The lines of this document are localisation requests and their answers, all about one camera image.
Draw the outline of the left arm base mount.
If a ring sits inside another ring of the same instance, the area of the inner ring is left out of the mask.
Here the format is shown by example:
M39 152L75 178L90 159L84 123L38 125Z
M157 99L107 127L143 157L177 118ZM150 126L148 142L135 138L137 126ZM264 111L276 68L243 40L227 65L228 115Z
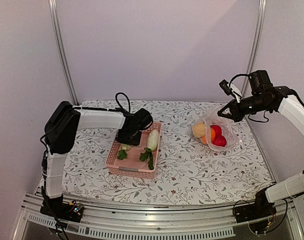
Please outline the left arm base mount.
M84 205L75 200L64 203L63 196L57 198L43 197L40 213L58 220L80 223L83 217Z

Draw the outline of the orange tangerine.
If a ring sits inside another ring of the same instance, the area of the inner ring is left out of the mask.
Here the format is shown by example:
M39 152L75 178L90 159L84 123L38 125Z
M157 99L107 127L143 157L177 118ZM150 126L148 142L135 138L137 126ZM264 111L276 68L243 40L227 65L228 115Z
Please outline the orange tangerine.
M209 134L205 134L200 138L201 142L205 145L211 144L212 141L215 139L215 132L210 128Z

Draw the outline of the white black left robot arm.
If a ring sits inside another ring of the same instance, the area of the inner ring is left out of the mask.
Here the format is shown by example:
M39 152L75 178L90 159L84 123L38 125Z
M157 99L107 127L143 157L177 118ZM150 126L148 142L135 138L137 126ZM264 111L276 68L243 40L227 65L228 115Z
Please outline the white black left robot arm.
M60 102L40 138L45 146L43 188L47 210L55 217L66 213L65 204L59 201L63 196L65 162L70 151L79 145L82 134L114 131L119 143L138 146L143 131L152 125L153 117L144 108L131 113L120 107L83 107Z

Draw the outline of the yellow peach fruit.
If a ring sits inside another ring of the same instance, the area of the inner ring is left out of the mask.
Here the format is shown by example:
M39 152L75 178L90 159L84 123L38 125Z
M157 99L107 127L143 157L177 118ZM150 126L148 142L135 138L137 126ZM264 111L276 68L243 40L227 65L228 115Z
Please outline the yellow peach fruit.
M196 138L202 138L206 135L206 126L203 121L196 123L192 127L192 133Z

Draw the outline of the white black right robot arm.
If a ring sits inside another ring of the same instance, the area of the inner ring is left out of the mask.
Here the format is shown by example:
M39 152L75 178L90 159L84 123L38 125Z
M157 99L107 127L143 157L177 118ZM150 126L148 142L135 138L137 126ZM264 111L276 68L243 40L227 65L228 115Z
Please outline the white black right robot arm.
M233 81L241 76L237 74L230 81L222 80L219 83L225 94L233 97L217 112L219 117L236 123L259 112L278 113L304 137L304 103L295 90L284 85L274 86L267 71L256 70L243 74L249 81L251 95L242 97L239 89L233 85ZM276 201L301 194L304 194L304 170L257 192L250 213L254 218L261 218Z

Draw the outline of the pink plastic basket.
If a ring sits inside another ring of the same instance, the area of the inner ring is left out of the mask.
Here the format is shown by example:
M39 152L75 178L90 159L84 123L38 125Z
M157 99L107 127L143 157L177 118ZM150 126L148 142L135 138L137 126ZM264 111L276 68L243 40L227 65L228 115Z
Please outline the pink plastic basket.
M149 169L150 164L148 159L146 161L140 161L139 157L141 153L145 152L150 132L157 130L159 133L161 133L161 129L162 123L154 122L150 128L142 131L140 144L138 146L131 147L127 151L127 157L125 159L117 158L118 153L122 150L122 148L121 144L114 140L106 159L106 166L109 169L109 172L115 175L153 179L156 173L156 164L158 160L161 137L158 137L156 150L151 152L153 156L153 169Z

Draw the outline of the red apple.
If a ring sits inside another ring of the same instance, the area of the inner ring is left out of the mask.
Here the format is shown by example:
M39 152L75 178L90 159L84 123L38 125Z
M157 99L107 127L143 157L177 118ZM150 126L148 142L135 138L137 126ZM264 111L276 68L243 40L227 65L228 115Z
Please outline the red apple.
M222 135L222 128L219 125L212 125L211 129L215 132L215 136L221 136Z

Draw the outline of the white eggplant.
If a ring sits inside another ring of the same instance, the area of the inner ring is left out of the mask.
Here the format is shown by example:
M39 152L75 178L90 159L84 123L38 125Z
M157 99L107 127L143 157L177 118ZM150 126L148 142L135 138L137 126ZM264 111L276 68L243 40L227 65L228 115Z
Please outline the white eggplant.
M154 129L149 133L148 139L147 139L147 148L150 151L155 151L158 147L159 142L159 131Z

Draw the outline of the clear zip top bag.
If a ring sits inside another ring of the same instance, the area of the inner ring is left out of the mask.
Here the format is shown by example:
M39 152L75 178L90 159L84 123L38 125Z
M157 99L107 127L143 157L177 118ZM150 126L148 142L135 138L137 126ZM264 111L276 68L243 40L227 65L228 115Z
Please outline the clear zip top bag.
M192 126L192 134L212 151L232 149L238 138L233 133L229 119L218 116L220 107L211 107Z

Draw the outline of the red pomegranate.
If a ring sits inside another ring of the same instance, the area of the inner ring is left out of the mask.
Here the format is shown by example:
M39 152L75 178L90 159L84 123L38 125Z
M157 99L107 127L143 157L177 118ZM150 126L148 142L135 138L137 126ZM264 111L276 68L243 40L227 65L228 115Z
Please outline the red pomegranate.
M225 147L227 144L227 140L224 136L218 135L215 137L215 139L212 141L212 144L218 147Z

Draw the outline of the pale ridged gourd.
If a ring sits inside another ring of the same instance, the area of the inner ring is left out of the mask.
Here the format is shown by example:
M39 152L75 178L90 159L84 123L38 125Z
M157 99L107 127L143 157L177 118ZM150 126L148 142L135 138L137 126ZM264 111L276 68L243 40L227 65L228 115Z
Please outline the pale ridged gourd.
M131 149L131 145L127 145L127 144L121 144L121 150L123 151L129 151Z

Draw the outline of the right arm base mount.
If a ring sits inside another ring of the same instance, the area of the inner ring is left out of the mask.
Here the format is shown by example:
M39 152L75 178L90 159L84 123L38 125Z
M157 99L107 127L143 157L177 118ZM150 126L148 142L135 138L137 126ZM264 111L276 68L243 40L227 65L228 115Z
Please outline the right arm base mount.
M238 200L232 208L232 214L234 215L237 223L266 218L263 223L254 222L248 224L248 228L256 236L266 235L267 233L277 230L287 215L288 202L286 199L283 199L285 202L285 213L281 221L274 228L271 228L276 220L276 207L274 202L269 202L267 200L265 195L266 190L267 188L264 188L256 193L254 203L249 203L241 199Z

